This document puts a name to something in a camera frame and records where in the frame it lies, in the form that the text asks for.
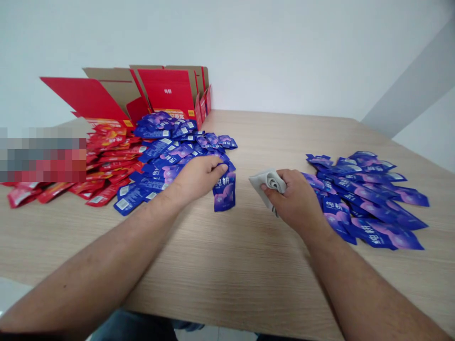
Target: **hand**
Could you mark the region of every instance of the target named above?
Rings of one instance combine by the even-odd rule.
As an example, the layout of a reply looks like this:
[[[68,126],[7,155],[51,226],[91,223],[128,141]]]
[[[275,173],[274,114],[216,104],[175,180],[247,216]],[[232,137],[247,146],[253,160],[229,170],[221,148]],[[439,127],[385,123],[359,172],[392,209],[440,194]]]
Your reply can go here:
[[[217,156],[199,156],[188,162],[174,182],[164,191],[176,202],[186,206],[206,195],[228,170]]]
[[[327,221],[322,214],[316,193],[298,170],[278,170],[278,175],[286,182],[284,194],[268,188],[265,184],[261,189],[275,206],[278,215],[297,233],[318,228]]]

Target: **floor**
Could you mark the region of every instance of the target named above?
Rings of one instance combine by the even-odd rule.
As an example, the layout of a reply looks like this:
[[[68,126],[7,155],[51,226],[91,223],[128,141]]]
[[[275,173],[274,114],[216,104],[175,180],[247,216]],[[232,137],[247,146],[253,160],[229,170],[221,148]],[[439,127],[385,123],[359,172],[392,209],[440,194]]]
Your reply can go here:
[[[32,287],[0,277],[0,316]],[[195,332],[175,331],[179,341],[255,341],[252,332],[238,331],[229,328],[205,326]]]

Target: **open cardboard box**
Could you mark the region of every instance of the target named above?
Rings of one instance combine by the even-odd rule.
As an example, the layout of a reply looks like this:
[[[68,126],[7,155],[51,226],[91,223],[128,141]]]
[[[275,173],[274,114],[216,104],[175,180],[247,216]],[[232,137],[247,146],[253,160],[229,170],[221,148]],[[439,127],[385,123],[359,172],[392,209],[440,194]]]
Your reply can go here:
[[[206,67],[131,65],[127,68],[84,68],[89,78],[41,77],[92,126],[134,128],[142,116],[166,111],[193,120],[201,128],[211,110]]]

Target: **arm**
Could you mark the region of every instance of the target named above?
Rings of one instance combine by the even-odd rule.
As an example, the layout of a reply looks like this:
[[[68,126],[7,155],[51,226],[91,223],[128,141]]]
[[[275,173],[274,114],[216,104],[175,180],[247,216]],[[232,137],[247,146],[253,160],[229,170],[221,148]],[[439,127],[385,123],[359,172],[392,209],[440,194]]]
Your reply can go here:
[[[165,191],[70,258],[12,306],[3,332],[84,340],[118,308],[157,257],[180,211],[227,170],[218,157],[191,160]]]
[[[347,340],[451,340],[332,230],[300,172],[278,174],[288,186],[284,195],[263,190],[305,242]]]

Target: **pile of red packets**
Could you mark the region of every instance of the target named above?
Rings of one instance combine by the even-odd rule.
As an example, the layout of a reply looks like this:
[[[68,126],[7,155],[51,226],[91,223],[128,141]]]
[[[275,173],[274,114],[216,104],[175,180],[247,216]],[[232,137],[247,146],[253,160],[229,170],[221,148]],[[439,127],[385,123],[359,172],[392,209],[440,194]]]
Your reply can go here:
[[[148,148],[143,140],[124,127],[98,125],[87,139],[87,178],[82,182],[3,182],[14,186],[8,194],[11,208],[35,199],[45,204],[69,191],[85,200],[86,205],[100,207],[114,198],[117,190],[130,183],[129,176],[140,171],[137,158]]]

